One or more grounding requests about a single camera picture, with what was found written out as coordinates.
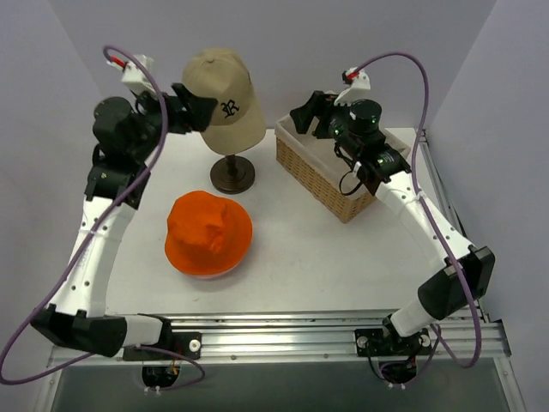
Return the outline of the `beige embroidered cap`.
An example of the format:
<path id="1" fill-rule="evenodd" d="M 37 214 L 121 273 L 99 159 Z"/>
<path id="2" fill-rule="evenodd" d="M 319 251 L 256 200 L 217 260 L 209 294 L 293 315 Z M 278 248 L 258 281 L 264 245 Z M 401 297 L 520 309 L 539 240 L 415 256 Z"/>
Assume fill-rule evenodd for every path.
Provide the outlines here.
<path id="1" fill-rule="evenodd" d="M 196 96 L 218 101 L 208 128 L 201 133 L 218 155 L 236 155 L 262 141 L 266 120 L 250 72 L 229 48 L 207 48 L 185 66 L 182 83 Z"/>

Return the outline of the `orange bucket hat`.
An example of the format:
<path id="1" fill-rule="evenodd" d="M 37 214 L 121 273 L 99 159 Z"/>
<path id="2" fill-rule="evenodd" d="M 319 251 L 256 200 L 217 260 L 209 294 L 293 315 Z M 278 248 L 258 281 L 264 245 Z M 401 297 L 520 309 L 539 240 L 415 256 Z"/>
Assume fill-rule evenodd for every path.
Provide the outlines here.
<path id="1" fill-rule="evenodd" d="M 166 219 L 165 254 L 178 271 L 219 276 L 236 268 L 253 239 L 248 212 L 237 202 L 206 191 L 179 197 Z"/>

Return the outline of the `pink bucket hat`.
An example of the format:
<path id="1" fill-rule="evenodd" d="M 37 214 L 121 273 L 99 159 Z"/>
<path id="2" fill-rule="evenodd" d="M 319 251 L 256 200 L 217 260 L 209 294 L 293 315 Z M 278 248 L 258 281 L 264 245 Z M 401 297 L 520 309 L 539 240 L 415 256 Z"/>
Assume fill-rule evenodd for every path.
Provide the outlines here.
<path id="1" fill-rule="evenodd" d="M 225 270 L 225 271 L 210 274 L 210 275 L 189 275 L 189 276 L 193 279 L 197 279 L 197 280 L 200 280 L 200 281 L 210 281 L 210 280 L 215 280 L 215 279 L 218 279 L 218 278 L 228 276 L 229 274 L 231 274 L 234 271 L 234 269 L 235 268 L 231 268 L 229 270 Z"/>

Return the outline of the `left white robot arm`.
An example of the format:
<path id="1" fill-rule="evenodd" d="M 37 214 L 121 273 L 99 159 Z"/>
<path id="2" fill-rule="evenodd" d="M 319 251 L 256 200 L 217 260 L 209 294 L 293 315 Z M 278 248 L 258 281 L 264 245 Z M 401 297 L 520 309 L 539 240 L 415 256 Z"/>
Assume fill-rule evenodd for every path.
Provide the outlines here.
<path id="1" fill-rule="evenodd" d="M 134 102 L 102 100 L 94 108 L 97 140 L 84 191 L 81 226 L 69 273 L 30 325 L 62 348 L 113 357 L 120 350 L 138 359 L 141 349 L 163 360 L 174 347 L 167 318 L 148 314 L 109 315 L 106 292 L 124 233 L 139 209 L 151 175 L 151 154 L 159 154 L 167 133 L 208 128 L 218 106 L 183 84 L 173 94 L 144 91 Z"/>

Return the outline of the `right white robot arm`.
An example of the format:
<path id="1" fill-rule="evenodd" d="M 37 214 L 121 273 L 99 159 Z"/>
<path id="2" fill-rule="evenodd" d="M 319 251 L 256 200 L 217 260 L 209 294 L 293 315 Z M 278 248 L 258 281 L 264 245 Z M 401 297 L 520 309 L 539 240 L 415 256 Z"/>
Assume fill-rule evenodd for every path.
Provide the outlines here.
<path id="1" fill-rule="evenodd" d="M 390 316 L 380 335 L 386 351 L 400 354 L 411 345 L 412 335 L 462 309 L 468 297 L 477 300 L 486 294 L 495 256 L 488 247 L 478 248 L 458 233 L 431 199 L 414 187 L 411 166 L 379 128 L 378 103 L 362 99 L 341 106 L 335 101 L 335 94 L 314 92 L 290 112 L 296 131 L 334 141 L 336 155 L 401 221 L 433 271 L 416 297 Z"/>

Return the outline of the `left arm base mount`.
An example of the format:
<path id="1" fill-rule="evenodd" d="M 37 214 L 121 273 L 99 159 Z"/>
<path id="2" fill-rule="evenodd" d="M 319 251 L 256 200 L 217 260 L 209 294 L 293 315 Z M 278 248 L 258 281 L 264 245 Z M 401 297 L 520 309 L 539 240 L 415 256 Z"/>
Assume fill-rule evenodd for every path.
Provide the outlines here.
<path id="1" fill-rule="evenodd" d="M 198 331 L 175 332 L 167 342 L 155 345 L 125 348 L 123 361 L 168 361 L 165 366 L 142 366 L 138 382 L 146 391 L 174 391 L 201 383 L 206 378 L 203 367 L 197 362 L 202 353 L 202 333 Z M 198 371 L 196 378 L 185 376 L 182 364 Z"/>

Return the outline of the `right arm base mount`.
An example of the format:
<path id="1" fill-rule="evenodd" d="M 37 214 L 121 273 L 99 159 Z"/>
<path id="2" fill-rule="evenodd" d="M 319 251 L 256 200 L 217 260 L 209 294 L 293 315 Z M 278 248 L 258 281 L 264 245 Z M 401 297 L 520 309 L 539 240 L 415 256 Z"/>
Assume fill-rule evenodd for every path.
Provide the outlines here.
<path id="1" fill-rule="evenodd" d="M 356 329 L 355 352 L 366 358 L 374 377 L 389 388 L 405 389 L 419 374 L 418 358 L 432 353 L 427 330 L 401 338 L 384 328 Z"/>

